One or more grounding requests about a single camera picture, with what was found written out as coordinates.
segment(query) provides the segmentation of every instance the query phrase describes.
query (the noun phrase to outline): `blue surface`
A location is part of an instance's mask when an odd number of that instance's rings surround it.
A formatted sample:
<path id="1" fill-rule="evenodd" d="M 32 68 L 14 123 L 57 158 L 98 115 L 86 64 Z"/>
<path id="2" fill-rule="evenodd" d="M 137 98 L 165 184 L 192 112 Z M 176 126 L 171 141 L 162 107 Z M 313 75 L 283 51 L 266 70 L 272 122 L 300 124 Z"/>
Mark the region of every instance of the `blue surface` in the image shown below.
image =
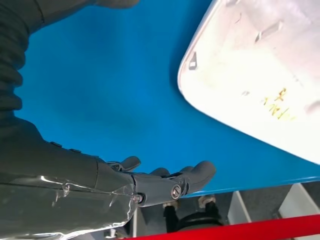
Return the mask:
<path id="1" fill-rule="evenodd" d="M 37 32 L 17 115 L 66 148 L 106 161 L 138 156 L 141 172 L 210 160 L 217 172 L 206 192 L 320 180 L 319 165 L 225 126 L 179 93 L 179 64 L 210 3 L 89 7 Z"/>

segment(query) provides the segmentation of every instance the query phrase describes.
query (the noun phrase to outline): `clear plastic wrap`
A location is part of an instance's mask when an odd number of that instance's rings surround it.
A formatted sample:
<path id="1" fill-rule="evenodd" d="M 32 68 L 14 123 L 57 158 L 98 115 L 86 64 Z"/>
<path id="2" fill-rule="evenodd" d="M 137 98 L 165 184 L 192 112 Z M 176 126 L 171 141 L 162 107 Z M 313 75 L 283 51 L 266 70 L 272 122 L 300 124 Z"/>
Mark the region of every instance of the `clear plastic wrap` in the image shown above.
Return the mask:
<path id="1" fill-rule="evenodd" d="M 66 240 L 123 226 L 137 207 L 133 184 L 103 192 L 41 175 L 0 178 L 0 239 Z"/>

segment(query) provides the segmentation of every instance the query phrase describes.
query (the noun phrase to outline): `screw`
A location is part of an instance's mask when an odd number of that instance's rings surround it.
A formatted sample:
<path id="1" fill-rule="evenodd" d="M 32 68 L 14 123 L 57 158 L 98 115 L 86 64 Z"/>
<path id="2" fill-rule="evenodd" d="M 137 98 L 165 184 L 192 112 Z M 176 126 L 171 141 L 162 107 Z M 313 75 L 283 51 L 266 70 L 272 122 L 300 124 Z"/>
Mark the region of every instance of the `screw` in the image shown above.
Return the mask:
<path id="1" fill-rule="evenodd" d="M 176 184 L 173 186 L 172 190 L 171 191 L 171 196 L 174 200 L 177 200 L 180 197 L 181 195 L 181 187 L 178 184 Z"/>
<path id="2" fill-rule="evenodd" d="M 143 201 L 143 196 L 140 194 L 136 194 L 133 196 L 133 201 L 137 204 L 142 203 Z"/>

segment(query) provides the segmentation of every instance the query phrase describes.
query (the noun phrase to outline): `white container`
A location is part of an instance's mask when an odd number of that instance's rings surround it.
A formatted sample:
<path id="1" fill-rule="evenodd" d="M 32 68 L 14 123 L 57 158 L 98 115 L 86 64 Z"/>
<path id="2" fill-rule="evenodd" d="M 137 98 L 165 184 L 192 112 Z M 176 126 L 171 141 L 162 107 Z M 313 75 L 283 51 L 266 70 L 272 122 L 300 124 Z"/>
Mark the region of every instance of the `white container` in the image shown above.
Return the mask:
<path id="1" fill-rule="evenodd" d="M 177 81 L 201 112 L 320 164 L 318 0 L 213 1 Z"/>

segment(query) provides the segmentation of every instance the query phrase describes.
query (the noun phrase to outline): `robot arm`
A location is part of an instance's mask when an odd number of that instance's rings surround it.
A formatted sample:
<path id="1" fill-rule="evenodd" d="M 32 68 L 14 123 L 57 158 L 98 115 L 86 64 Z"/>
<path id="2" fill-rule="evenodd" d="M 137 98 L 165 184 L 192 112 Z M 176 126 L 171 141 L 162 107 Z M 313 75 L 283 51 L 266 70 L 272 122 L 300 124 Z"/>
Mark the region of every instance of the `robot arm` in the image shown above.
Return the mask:
<path id="1" fill-rule="evenodd" d="M 104 162 L 44 140 L 15 117 L 29 37 L 88 5 L 127 8 L 137 0 L 0 0 L 0 238 L 68 239 L 122 226 L 137 207 L 194 193 L 215 168 L 208 161 L 169 174 L 131 173 L 140 162 Z"/>

